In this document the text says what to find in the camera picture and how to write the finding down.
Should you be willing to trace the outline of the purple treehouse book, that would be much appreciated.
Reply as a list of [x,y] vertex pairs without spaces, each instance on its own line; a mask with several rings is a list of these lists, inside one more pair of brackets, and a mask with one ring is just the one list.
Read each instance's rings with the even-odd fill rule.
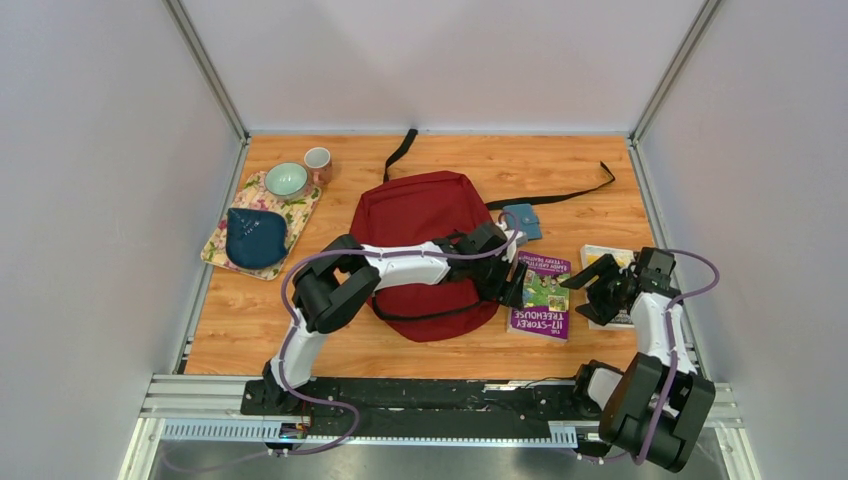
[[517,259],[527,265],[522,287],[523,308],[510,309],[506,331],[553,342],[569,339],[570,279],[568,260],[520,251]]

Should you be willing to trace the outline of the red backpack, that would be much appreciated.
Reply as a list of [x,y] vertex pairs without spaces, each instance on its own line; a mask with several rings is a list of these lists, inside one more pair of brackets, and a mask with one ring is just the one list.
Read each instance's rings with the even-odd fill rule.
[[[519,225],[519,207],[559,203],[571,194],[516,197],[484,202],[466,175],[437,171],[383,178],[360,197],[350,227],[359,242],[405,247],[446,239],[464,254],[474,253],[465,235],[490,221],[493,210],[511,213]],[[495,292],[470,279],[446,285],[386,287],[368,300],[374,314],[405,338],[423,343],[459,337],[487,323],[497,312]]]

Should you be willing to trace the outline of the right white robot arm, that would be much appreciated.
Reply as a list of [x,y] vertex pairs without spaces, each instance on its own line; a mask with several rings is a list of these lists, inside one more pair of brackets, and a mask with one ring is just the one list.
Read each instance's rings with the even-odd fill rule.
[[572,409],[585,419],[600,415],[600,439],[635,463],[673,473],[688,462],[716,395],[684,347],[682,303],[690,295],[672,284],[677,254],[645,247],[623,266],[605,253],[565,283],[586,292],[578,313],[600,325],[624,313],[638,337],[626,370],[595,360],[580,366]]

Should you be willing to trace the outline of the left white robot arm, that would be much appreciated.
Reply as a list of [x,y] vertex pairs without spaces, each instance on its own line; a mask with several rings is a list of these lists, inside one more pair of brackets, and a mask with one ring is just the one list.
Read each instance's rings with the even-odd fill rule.
[[469,280],[480,300],[521,308],[527,266],[516,253],[525,239],[504,220],[405,247],[361,244],[350,234],[338,237],[284,279],[294,287],[284,302],[291,322],[279,352],[263,369],[260,399],[283,415],[299,411],[306,398],[303,385],[312,377],[327,336],[348,325],[381,290]]

